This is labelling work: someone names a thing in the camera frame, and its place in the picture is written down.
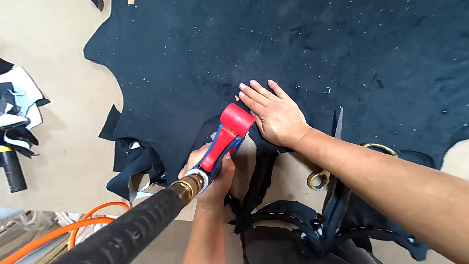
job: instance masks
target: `hand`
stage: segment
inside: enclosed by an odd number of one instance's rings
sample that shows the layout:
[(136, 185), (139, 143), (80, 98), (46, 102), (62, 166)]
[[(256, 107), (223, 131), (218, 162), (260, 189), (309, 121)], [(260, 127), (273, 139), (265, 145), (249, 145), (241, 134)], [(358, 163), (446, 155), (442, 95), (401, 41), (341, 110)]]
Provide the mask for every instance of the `hand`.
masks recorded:
[[(200, 159), (205, 155), (210, 143), (202, 146), (198, 150), (192, 151), (187, 161), (187, 164), (184, 166), (181, 172), (179, 172), (178, 178), (183, 178), (186, 172)], [(196, 196), (197, 205), (201, 206), (203, 209), (211, 210), (211, 209), (219, 209), (220, 207), (223, 208), (223, 202), (225, 199), (225, 195), (227, 195), (228, 190), (231, 187), (231, 180), (233, 179), (233, 174), (235, 172), (235, 165), (231, 160), (230, 154), (226, 154), (223, 157), (221, 162), (220, 171), (215, 179), (213, 179), (212, 183), (207, 187), (207, 189)]]
[(272, 144), (294, 149), (311, 129), (301, 110), (272, 80), (268, 85), (275, 94), (255, 80), (251, 80), (250, 85), (239, 84), (239, 97), (251, 109), (262, 136)]

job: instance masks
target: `gold scissor handle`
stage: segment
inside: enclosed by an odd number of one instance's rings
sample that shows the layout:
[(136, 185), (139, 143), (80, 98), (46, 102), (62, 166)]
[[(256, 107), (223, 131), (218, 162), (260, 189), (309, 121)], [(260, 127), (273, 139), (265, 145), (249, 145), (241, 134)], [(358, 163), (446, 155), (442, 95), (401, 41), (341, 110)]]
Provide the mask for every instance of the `gold scissor handle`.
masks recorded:
[[(306, 183), (308, 184), (309, 188), (315, 191), (320, 191), (327, 186), (327, 184), (329, 183), (330, 176), (331, 176), (331, 173), (326, 170), (322, 170), (320, 173), (312, 172), (306, 179)], [(313, 184), (313, 181), (314, 179), (316, 179), (316, 177), (320, 177), (321, 179), (321, 183), (319, 185)]]
[(386, 154), (397, 157), (397, 153), (392, 148), (388, 148), (385, 145), (381, 145), (378, 143), (365, 142), (365, 143), (360, 144), (360, 146), (365, 147), (365, 148), (370, 148), (370, 147), (380, 148), (384, 150)]

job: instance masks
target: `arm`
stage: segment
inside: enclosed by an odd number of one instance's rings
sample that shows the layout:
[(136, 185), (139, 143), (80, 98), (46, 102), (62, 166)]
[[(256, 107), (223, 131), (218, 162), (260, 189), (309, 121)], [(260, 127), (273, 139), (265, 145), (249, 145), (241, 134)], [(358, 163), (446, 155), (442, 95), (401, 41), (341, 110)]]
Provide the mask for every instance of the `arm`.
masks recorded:
[(434, 250), (469, 262), (469, 182), (358, 145), (309, 127), (298, 106), (273, 81), (264, 89), (240, 84), (262, 135), (302, 153), (331, 172), (380, 213)]
[[(192, 152), (179, 178), (184, 177), (207, 151), (208, 146)], [(225, 238), (223, 235), (223, 203), (231, 186), (235, 165), (227, 154), (218, 176), (197, 195), (196, 214), (190, 231), (189, 243), (184, 255), (183, 264), (226, 263)]]

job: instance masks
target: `forearm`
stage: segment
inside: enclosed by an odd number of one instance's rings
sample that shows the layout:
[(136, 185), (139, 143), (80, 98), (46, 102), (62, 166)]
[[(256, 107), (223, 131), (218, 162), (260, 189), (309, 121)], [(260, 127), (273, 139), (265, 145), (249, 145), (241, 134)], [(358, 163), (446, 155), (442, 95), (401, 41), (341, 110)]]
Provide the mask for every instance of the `forearm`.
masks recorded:
[(295, 148), (439, 253), (467, 261), (469, 183), (311, 129)]
[(183, 264), (225, 263), (223, 201), (209, 209), (196, 207)]

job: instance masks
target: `black tool handle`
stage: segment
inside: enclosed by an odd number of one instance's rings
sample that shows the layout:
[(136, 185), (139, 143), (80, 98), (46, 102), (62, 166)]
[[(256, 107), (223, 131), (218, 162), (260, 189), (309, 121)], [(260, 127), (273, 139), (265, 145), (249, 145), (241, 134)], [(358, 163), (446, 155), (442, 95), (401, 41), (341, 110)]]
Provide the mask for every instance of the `black tool handle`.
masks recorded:
[(20, 161), (16, 155), (16, 151), (10, 149), (0, 152), (3, 161), (3, 170), (7, 176), (8, 187), (11, 193), (26, 190), (26, 180), (24, 179), (23, 171), (21, 170)]
[(172, 189), (161, 190), (59, 257), (55, 264), (129, 264), (184, 207)]

